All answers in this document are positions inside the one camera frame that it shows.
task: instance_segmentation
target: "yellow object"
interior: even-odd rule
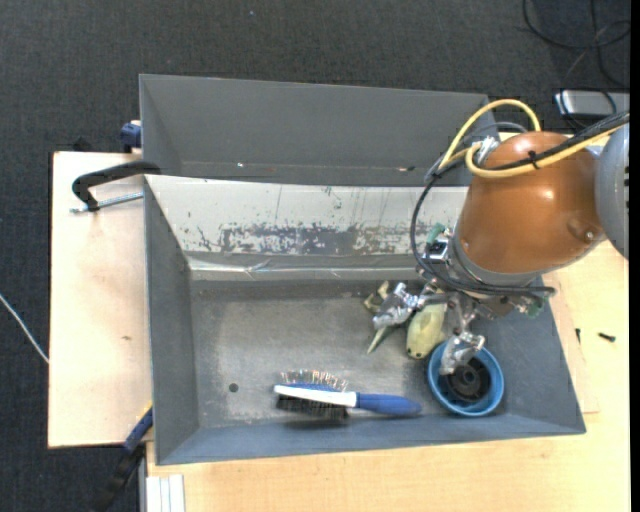
[[[367,308],[367,311],[373,313],[374,315],[378,313],[380,309],[380,304],[382,301],[387,298],[389,290],[389,281],[385,281],[380,285],[375,293],[369,295],[363,302],[364,307]]]
[[[563,160],[571,155],[574,155],[575,153],[577,153],[578,151],[586,148],[587,146],[591,146],[592,144],[594,144],[596,141],[598,141],[599,139],[602,139],[603,137],[607,137],[609,135],[611,135],[614,131],[616,131],[619,127],[616,128],[612,128],[611,130],[607,130],[606,132],[600,133],[594,137],[591,137],[589,139],[585,139],[582,142],[571,146],[567,149],[565,149],[564,151],[560,151],[559,153],[556,153],[555,155],[551,155],[548,156],[546,158],[541,158],[539,160],[536,160],[536,166],[538,169],[541,169],[543,167],[546,167],[548,165],[552,165],[560,160]],[[464,155],[464,159],[465,159],[465,165],[467,166],[467,168],[475,175],[477,176],[481,176],[482,178],[509,178],[512,176],[518,176],[520,174],[526,174],[528,172],[531,171],[535,171],[536,170],[536,166],[534,166],[533,164],[525,164],[525,165],[520,165],[518,167],[510,167],[508,169],[502,169],[499,171],[492,171],[489,169],[482,169],[481,167],[478,167],[474,162],[473,162],[473,155],[476,153],[476,151],[478,151],[478,149],[480,149],[480,144],[474,144],[473,146],[471,146]]]
[[[371,341],[369,348],[367,349],[367,354],[371,354],[371,352],[373,352],[376,348],[378,348],[378,345],[382,343],[382,341],[387,336],[387,334],[389,334],[390,330],[391,330],[391,326],[385,325],[384,327],[376,331],[376,334],[373,337],[373,340]]]
[[[407,355],[424,359],[438,343],[444,340],[442,332],[446,304],[430,304],[418,311],[407,331]]]
[[[473,125],[473,123],[475,123],[478,120],[478,118],[480,118],[480,116],[482,116],[486,112],[489,112],[489,110],[493,110],[494,108],[501,107],[503,105],[511,105],[511,106],[514,106],[514,107],[520,107],[522,110],[524,110],[527,113],[527,115],[531,119],[531,123],[533,124],[533,129],[535,131],[540,131],[540,121],[538,121],[538,118],[537,118],[535,112],[533,110],[531,110],[531,108],[527,104],[522,103],[519,100],[509,100],[509,99],[492,101],[491,103],[489,103],[489,104],[485,105],[484,107],[478,109],[476,111],[476,113],[473,114],[467,120],[467,122],[464,123],[464,125],[462,125],[462,128],[460,128],[460,131],[458,132],[458,134],[454,137],[453,141],[451,142],[451,145],[449,146],[449,149],[447,149],[446,153],[444,154],[444,157],[442,158],[442,162],[440,163],[438,168],[441,169],[447,163],[449,163],[451,160],[454,160],[454,158],[452,158],[451,155],[453,154],[453,152],[458,147],[458,144],[460,144],[460,141],[462,140],[462,137],[464,137],[464,134],[471,127],[471,125]]]

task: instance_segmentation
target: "metal clamp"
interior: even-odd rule
[[[128,162],[114,167],[109,167],[101,171],[78,176],[73,182],[73,185],[71,185],[71,190],[73,190],[73,193],[78,197],[78,199],[86,205],[86,209],[84,211],[95,212],[98,211],[101,206],[108,206],[108,204],[116,203],[111,201],[107,204],[105,201],[101,204],[95,197],[93,197],[91,192],[89,192],[89,187],[95,187],[111,181],[129,178],[138,174],[161,174],[161,172],[160,167],[156,164],[145,162],[144,160],[137,160],[135,162]]]
[[[467,364],[484,346],[486,339],[481,334],[473,334],[470,331],[451,336],[447,340],[442,361],[440,362],[440,375],[451,375],[456,368]]]
[[[398,283],[392,293],[388,294],[378,313],[373,317],[373,326],[381,329],[386,326],[400,325],[406,322],[411,314],[427,304],[446,302],[446,294],[436,294],[431,284],[426,284],[419,295],[406,291],[405,283]]]

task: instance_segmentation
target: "blue brush handle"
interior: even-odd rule
[[[403,396],[380,395],[376,393],[357,393],[358,409],[366,409],[380,414],[392,416],[413,416],[422,410],[418,402],[414,402]]]

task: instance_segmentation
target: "cable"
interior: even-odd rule
[[[593,9],[591,10],[592,13],[592,24],[594,25],[594,29],[595,29],[595,21],[593,18]],[[629,32],[631,32],[631,28],[629,28],[629,30],[625,31],[624,33],[620,34],[619,36],[614,37],[613,39],[611,39],[610,41],[605,41],[602,43],[598,43],[597,46],[593,46],[593,45],[586,45],[586,44],[572,44],[572,43],[564,43],[561,41],[556,41],[555,39],[552,39],[551,37],[549,37],[548,35],[544,34],[542,31],[540,31],[538,28],[536,28],[533,23],[531,22],[531,18],[529,17],[529,11],[527,9],[527,0],[522,0],[522,14],[524,16],[524,21],[527,24],[527,27],[529,28],[529,30],[531,30],[531,32],[533,32],[536,36],[538,36],[540,39],[542,39],[543,41],[549,43],[552,46],[557,46],[559,48],[567,48],[569,50],[584,50],[584,49],[591,49],[591,48],[603,48],[605,46],[609,46],[612,45],[614,43],[617,43],[618,41],[624,39],[627,34],[629,34]],[[620,23],[628,23],[629,27],[631,27],[631,22],[628,20],[618,20],[615,21],[613,23],[609,23],[608,25],[605,25],[605,27],[603,27],[604,29],[609,29],[614,25],[618,25]]]
[[[11,307],[11,305],[7,302],[7,300],[3,297],[3,295],[1,293],[0,293],[0,302],[2,302],[4,304],[4,307],[7,308],[9,313],[11,313],[13,315],[13,317],[16,319],[16,321],[18,322],[20,327],[22,327],[22,330],[27,335],[27,338],[29,338],[29,341],[31,342],[31,344],[38,351],[38,354],[40,354],[40,357],[45,361],[45,363],[49,364],[49,358],[44,353],[44,350],[42,350],[42,348],[40,348],[40,345],[38,345],[38,342],[36,341],[36,339],[29,332],[29,329],[27,329],[26,324],[24,323],[22,318],[20,318],[20,315],[18,314],[18,312]]]
[[[529,28],[529,30],[531,32],[533,32],[540,39],[542,39],[543,41],[551,44],[552,46],[557,46],[559,48],[566,48],[566,49],[570,49],[570,50],[583,50],[583,52],[576,58],[576,60],[573,62],[573,64],[569,67],[569,70],[567,71],[567,73],[565,74],[565,77],[564,77],[565,80],[569,76],[569,74],[571,74],[571,72],[575,69],[575,67],[580,63],[580,61],[582,61],[582,59],[585,57],[585,55],[590,50],[596,50],[596,58],[598,60],[598,67],[600,69],[600,72],[608,80],[610,80],[612,83],[614,83],[615,85],[617,85],[619,87],[623,87],[625,89],[628,89],[628,86],[626,86],[622,82],[616,80],[607,71],[607,69],[604,66],[603,59],[602,59],[602,51],[601,51],[601,49],[606,47],[606,46],[610,46],[610,45],[612,45],[614,43],[617,43],[617,42],[623,40],[625,37],[627,37],[627,35],[629,35],[631,33],[631,20],[626,20],[626,19],[625,20],[617,20],[617,21],[614,21],[612,23],[609,23],[609,24],[605,25],[601,29],[598,29],[598,23],[597,23],[597,20],[596,20],[595,2],[594,2],[594,0],[590,0],[590,2],[589,2],[589,14],[590,14],[590,17],[591,17],[591,26],[593,27],[593,32],[594,32],[594,37],[592,39],[591,44],[585,45],[585,44],[565,43],[565,42],[556,41],[555,39],[552,39],[551,37],[549,37],[546,34],[544,34],[542,31],[540,31],[538,28],[536,28],[533,25],[533,23],[531,22],[531,18],[529,17],[529,11],[527,9],[527,5],[528,5],[527,4],[527,0],[522,0],[522,13],[523,13],[524,21],[527,24],[527,27]],[[606,32],[608,32],[610,29],[612,29],[613,27],[618,26],[618,25],[627,25],[628,28],[627,28],[627,30],[625,30],[621,34],[613,37],[612,39],[610,39],[608,41],[600,41],[601,37]]]
[[[558,91],[558,102],[560,103],[560,108],[563,110],[563,114],[562,116],[565,118],[565,120],[567,121],[567,123],[569,124],[569,126],[571,126],[571,128],[573,128],[576,132],[580,131],[580,130],[584,130],[585,128],[589,128],[590,125],[581,123],[578,119],[576,119],[572,114],[569,113],[569,108],[565,102],[564,99],[564,92],[566,89],[560,89]],[[591,92],[595,92],[598,94],[602,94],[604,96],[604,98],[607,100],[607,102],[609,103],[609,106],[611,107],[611,113],[609,115],[613,115],[613,114],[617,114],[618,113],[618,106],[616,105],[615,100],[613,99],[613,97],[611,96],[611,94],[609,94],[606,91],[601,91],[599,89],[593,89],[590,87],[584,88],[582,89],[584,91],[591,91]]]
[[[147,411],[127,436],[122,446],[120,460],[113,474],[107,480],[105,487],[98,491],[91,502],[89,512],[106,512],[111,507],[136,468],[140,465],[145,454],[145,445],[142,440],[152,425],[153,408],[149,405]]]
[[[523,102],[521,102],[519,100],[513,100],[513,99],[504,99],[504,100],[492,101],[491,103],[488,103],[484,107],[478,109],[464,123],[464,125],[462,125],[462,128],[460,128],[460,131],[458,131],[457,135],[453,138],[453,141],[451,142],[451,145],[449,146],[449,148],[445,152],[444,156],[442,157],[442,160],[440,161],[440,167],[439,168],[442,168],[447,163],[449,163],[449,160],[451,159],[451,155],[456,150],[458,145],[460,144],[460,141],[462,140],[462,137],[467,132],[467,130],[471,127],[471,125],[473,125],[473,123],[475,123],[480,118],[480,116],[484,115],[485,113],[489,112],[490,110],[493,110],[494,108],[501,107],[501,106],[504,106],[504,105],[511,105],[511,106],[514,106],[514,107],[519,107],[522,110],[524,110],[525,113],[531,119],[531,123],[533,124],[534,131],[540,131],[540,121],[538,121],[538,117],[536,116],[535,112],[533,110],[531,110],[531,108],[527,104],[525,104],[525,103],[523,103]]]
[[[469,139],[472,139],[473,137],[477,137],[478,134],[485,132],[491,128],[511,128],[512,130],[515,130],[518,133],[526,133],[529,130],[527,130],[524,126],[522,126],[521,124],[518,123],[512,123],[510,121],[496,121],[495,123],[491,123],[485,126],[481,126],[480,128],[475,129],[474,131],[472,131],[471,133],[465,135],[462,138],[462,144],[464,144],[465,142],[467,142]]]
[[[442,158],[444,156],[444,155],[441,155],[440,158],[438,158],[433,163],[433,165],[429,168],[429,170],[425,173],[424,183],[427,183],[428,180],[434,175],[436,171],[439,171],[438,176],[440,176],[444,174],[446,171],[448,171],[449,169],[454,168],[456,165],[458,165],[460,162],[463,161],[464,155],[467,153],[467,151],[469,151],[469,148],[465,148],[461,151],[458,151],[455,155],[449,158],[449,161],[441,169],[439,169],[438,166],[442,162]]]
[[[628,123],[629,116],[629,112],[622,112],[620,114],[609,116],[582,132],[577,133],[574,137],[567,139],[565,142],[535,155],[535,157],[518,160],[516,162],[511,162],[509,164],[490,169],[483,169],[477,166],[473,161],[473,156],[480,148],[480,144],[476,143],[465,153],[465,164],[473,174],[483,178],[509,178],[525,174],[563,160],[564,158],[567,158],[593,144],[597,140],[610,135],[621,126]]]

